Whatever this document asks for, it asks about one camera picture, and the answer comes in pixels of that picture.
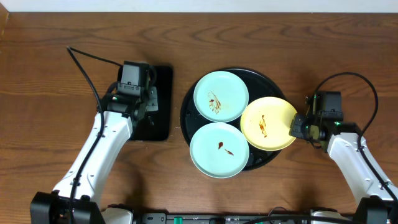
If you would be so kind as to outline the black rectangular tray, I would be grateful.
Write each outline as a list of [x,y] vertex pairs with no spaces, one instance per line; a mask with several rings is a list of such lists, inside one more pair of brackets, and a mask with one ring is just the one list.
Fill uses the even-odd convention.
[[[123,65],[119,69],[118,85],[121,80]],[[143,119],[134,121],[132,119],[133,133],[130,137],[132,141],[164,141],[169,136],[170,131],[170,114],[172,105],[172,84],[174,72],[172,67],[166,65],[150,65],[149,64],[149,86],[155,86],[157,89],[157,98],[159,110],[155,112],[146,112]],[[124,95],[118,92],[119,96],[127,97],[127,104],[133,114],[136,101],[140,97]]]

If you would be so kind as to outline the mint plate with two drops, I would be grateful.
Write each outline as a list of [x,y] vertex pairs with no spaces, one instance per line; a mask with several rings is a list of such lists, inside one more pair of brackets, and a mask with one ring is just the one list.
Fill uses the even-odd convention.
[[190,156],[202,173],[217,179],[230,178],[245,168],[249,144],[234,126],[210,123],[193,135]]

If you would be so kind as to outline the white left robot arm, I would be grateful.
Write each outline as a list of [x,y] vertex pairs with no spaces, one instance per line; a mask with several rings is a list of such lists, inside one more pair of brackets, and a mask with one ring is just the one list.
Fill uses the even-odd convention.
[[133,223],[124,205],[100,210],[104,185],[137,124],[157,111],[156,87],[118,84],[98,100],[98,112],[85,144],[69,171],[50,193],[37,192],[30,204],[32,223]]

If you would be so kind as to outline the yellow plate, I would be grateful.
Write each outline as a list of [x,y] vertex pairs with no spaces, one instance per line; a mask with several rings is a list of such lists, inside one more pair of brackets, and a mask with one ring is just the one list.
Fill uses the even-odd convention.
[[240,128],[247,142],[263,151],[278,151],[291,145],[296,138],[289,134],[297,110],[286,100],[263,97],[244,110]]

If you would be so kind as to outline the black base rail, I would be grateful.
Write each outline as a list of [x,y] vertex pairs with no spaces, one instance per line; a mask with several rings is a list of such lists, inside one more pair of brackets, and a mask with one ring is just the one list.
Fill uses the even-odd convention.
[[110,208],[102,213],[105,223],[127,224],[283,224],[283,223],[331,223],[293,219],[293,215],[272,214],[260,215],[187,215],[166,213],[136,214],[128,210]]

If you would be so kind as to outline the mint plate with sauce smear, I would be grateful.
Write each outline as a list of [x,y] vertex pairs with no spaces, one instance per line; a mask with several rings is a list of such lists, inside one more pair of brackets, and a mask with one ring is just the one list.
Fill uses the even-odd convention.
[[227,123],[242,115],[249,102],[249,92],[237,75],[215,71],[206,74],[195,85],[193,101],[204,118]]

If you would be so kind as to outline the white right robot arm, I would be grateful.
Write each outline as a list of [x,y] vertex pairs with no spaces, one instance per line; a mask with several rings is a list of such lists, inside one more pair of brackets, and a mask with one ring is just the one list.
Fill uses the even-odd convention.
[[355,222],[397,223],[397,187],[373,158],[356,123],[295,114],[289,134],[318,143],[337,164],[358,203]]

